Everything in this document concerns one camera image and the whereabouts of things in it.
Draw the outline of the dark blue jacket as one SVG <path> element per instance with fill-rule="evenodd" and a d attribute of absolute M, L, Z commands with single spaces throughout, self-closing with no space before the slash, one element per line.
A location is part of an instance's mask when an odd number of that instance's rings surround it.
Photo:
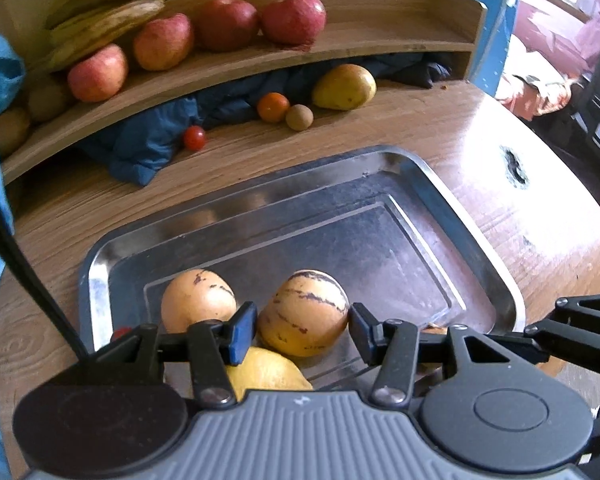
<path fill-rule="evenodd" d="M 355 56 L 271 70 L 217 84 L 116 122 L 80 142 L 79 152 L 107 167 L 122 182 L 148 185 L 183 146 L 186 128 L 204 130 L 258 118 L 257 102 L 278 92 L 292 103 L 308 105 L 317 81 L 346 63 L 366 68 L 376 79 L 424 89 L 449 78 L 449 53 L 393 53 Z"/>

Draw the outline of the brown kiwi, left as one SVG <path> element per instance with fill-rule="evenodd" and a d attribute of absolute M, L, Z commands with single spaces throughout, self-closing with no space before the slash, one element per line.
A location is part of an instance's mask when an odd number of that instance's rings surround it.
<path fill-rule="evenodd" d="M 0 159 L 10 156 L 29 136 L 30 116 L 21 107 L 5 110 L 0 115 Z"/>

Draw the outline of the striped pepino melon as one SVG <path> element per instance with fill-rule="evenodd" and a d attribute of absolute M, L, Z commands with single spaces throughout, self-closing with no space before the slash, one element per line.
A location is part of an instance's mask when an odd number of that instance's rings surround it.
<path fill-rule="evenodd" d="M 319 356 L 347 327 L 349 307 L 347 293 L 332 276 L 299 270 L 260 312 L 258 331 L 269 347 L 286 356 Z"/>

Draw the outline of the beige round pepino melon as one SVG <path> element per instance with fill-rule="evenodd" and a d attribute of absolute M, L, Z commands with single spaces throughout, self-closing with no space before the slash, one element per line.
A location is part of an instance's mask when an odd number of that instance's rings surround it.
<path fill-rule="evenodd" d="M 170 334 L 209 320 L 227 321 L 237 311 L 230 285 L 206 269 L 186 271 L 166 286 L 161 299 L 161 321 Z"/>

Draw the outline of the brown kiwi, right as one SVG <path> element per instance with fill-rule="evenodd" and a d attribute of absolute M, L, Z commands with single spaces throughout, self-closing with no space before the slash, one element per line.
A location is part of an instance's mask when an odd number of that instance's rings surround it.
<path fill-rule="evenodd" d="M 53 80 L 41 81 L 27 92 L 27 109 L 34 122 L 49 122 L 68 106 L 70 94 Z"/>

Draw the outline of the red apple, rightmost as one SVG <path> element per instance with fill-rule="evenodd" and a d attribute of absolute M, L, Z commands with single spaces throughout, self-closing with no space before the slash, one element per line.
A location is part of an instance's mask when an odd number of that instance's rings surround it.
<path fill-rule="evenodd" d="M 313 44 L 324 30 L 327 12 L 321 0 L 277 0 L 261 9 L 263 36 L 274 44 Z"/>

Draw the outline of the small brown longan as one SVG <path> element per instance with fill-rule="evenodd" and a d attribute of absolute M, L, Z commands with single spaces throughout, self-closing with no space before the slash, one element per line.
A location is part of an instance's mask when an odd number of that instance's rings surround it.
<path fill-rule="evenodd" d="M 296 104 L 289 107 L 289 110 L 287 110 L 285 122 L 291 130 L 297 132 L 304 131 L 312 126 L 314 115 L 309 107 L 302 104 Z"/>

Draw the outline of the green-red pear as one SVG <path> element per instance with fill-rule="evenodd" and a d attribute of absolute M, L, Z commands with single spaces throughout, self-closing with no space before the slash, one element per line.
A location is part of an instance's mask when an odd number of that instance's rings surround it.
<path fill-rule="evenodd" d="M 370 102 L 376 91 L 376 80 L 369 70 L 355 64 L 341 64 L 317 81 L 312 103 L 325 110 L 348 112 Z"/>

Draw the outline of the yellow lemon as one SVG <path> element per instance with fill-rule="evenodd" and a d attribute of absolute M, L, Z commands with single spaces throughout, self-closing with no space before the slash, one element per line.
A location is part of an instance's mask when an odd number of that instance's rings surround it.
<path fill-rule="evenodd" d="M 265 348 L 250 347 L 240 364 L 227 365 L 225 371 L 238 402 L 248 390 L 313 390 L 294 362 Z"/>

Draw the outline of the pale red apple, leftmost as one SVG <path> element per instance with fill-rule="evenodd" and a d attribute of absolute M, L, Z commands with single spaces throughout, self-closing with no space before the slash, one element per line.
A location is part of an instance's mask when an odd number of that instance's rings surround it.
<path fill-rule="evenodd" d="M 73 66 L 68 73 L 68 86 L 77 100 L 98 103 L 120 91 L 128 73 L 129 64 L 123 50 L 116 44 L 108 44 Z"/>

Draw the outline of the cherry tomato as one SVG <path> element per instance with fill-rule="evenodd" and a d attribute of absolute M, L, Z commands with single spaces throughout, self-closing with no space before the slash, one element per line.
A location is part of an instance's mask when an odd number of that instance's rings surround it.
<path fill-rule="evenodd" d="M 197 153 L 207 144 L 207 135 L 204 128 L 190 126 L 184 131 L 182 141 L 187 151 Z"/>
<path fill-rule="evenodd" d="M 132 328 L 129 326 L 124 326 L 124 327 L 118 328 L 117 330 L 115 330 L 112 333 L 110 341 L 116 341 L 116 340 L 122 338 L 123 336 L 128 334 L 131 330 L 132 330 Z"/>

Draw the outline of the small orange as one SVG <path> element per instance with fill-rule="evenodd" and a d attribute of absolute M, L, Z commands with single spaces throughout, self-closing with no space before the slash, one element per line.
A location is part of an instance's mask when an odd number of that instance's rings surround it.
<path fill-rule="evenodd" d="M 448 333 L 448 329 L 440 326 L 427 326 L 422 329 L 422 332 L 433 335 L 446 335 Z"/>
<path fill-rule="evenodd" d="M 289 110 L 290 103 L 279 92 L 268 92 L 257 102 L 257 112 L 261 120 L 268 124 L 282 122 Z"/>

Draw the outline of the wooden curved shelf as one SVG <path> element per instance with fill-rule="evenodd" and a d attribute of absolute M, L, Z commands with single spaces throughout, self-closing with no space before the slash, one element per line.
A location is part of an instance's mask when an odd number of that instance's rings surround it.
<path fill-rule="evenodd" d="M 208 0 L 169 0 L 164 13 L 195 16 Z M 275 0 L 247 0 L 264 6 Z M 230 53 L 195 53 L 167 72 L 132 73 L 122 90 L 99 104 L 76 104 L 37 128 L 25 144 L 2 163 L 3 180 L 10 183 L 50 156 L 79 140 L 142 110 L 229 80 L 306 63 L 351 56 L 404 52 L 397 49 L 394 28 L 385 28 L 383 15 L 329 11 L 327 24 L 309 47 L 279 48 L 263 39 Z"/>

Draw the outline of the brown kiwi, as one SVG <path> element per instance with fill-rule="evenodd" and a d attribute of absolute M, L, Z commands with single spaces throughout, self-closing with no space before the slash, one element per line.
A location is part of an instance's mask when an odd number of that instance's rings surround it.
<path fill-rule="evenodd" d="M 30 116 L 21 107 L 5 110 L 0 115 L 0 159 L 10 156 L 29 136 Z"/>
<path fill-rule="evenodd" d="M 27 109 L 34 122 L 49 122 L 68 106 L 70 94 L 53 80 L 41 81 L 27 92 Z"/>

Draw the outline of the steel tray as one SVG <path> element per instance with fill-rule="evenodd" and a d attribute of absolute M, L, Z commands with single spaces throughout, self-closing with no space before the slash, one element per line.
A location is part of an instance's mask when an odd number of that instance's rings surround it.
<path fill-rule="evenodd" d="M 498 334 L 526 322 L 518 286 L 474 220 L 426 162 L 393 146 L 273 172 L 108 233 L 80 272 L 82 341 L 94 351 L 118 328 L 159 324 L 166 285 L 196 268 L 258 306 L 313 269 L 380 320 Z"/>

